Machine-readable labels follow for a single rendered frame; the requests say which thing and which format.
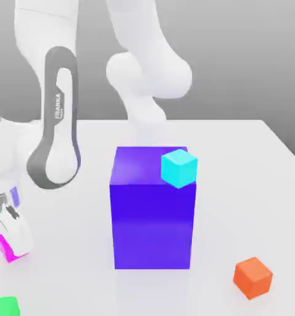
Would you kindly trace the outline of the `small magenta cube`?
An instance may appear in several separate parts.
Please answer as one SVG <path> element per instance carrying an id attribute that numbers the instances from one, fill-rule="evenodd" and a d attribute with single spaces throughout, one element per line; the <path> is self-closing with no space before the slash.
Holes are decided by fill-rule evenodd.
<path id="1" fill-rule="evenodd" d="M 4 258 L 8 263 L 11 263 L 23 256 L 26 256 L 28 252 L 22 254 L 21 256 L 16 256 L 14 254 L 14 251 L 10 247 L 9 243 L 6 241 L 5 237 L 3 235 L 0 235 L 0 251 L 2 252 Z"/>

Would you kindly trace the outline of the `large blue box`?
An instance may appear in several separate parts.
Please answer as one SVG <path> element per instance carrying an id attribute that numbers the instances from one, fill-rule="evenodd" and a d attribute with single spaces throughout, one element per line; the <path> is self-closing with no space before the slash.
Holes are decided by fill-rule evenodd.
<path id="1" fill-rule="evenodd" d="M 116 149 L 110 209 L 116 269 L 188 269 L 196 182 L 180 189 L 160 176 L 161 157 L 186 147 Z"/>

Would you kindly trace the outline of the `small green cube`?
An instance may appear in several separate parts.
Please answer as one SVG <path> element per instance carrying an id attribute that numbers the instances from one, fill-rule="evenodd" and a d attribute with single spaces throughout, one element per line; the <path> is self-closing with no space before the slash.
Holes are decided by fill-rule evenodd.
<path id="1" fill-rule="evenodd" d="M 0 297 L 0 316 L 20 316 L 16 297 Z"/>

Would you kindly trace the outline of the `small cyan cube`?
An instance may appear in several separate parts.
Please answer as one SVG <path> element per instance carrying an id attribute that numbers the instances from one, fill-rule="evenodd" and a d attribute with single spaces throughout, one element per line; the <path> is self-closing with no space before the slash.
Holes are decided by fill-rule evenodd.
<path id="1" fill-rule="evenodd" d="M 198 158 L 189 152 L 177 149 L 162 155 L 161 179 L 180 189 L 196 182 Z"/>

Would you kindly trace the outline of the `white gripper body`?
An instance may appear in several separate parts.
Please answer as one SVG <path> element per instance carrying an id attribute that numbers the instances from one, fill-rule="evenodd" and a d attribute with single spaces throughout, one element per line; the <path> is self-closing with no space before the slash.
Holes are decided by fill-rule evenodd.
<path id="1" fill-rule="evenodd" d="M 5 240 L 15 256 L 20 257 L 33 249 L 30 227 L 19 210 L 15 210 L 11 206 L 2 206 L 0 222 L 4 227 Z"/>

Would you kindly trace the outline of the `small orange cube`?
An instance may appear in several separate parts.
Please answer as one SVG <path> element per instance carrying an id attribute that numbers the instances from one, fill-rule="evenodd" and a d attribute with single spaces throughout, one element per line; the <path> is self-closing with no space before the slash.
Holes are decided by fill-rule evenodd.
<path id="1" fill-rule="evenodd" d="M 233 283 L 251 300 L 269 292 L 272 278 L 273 272 L 252 257 L 235 265 Z"/>

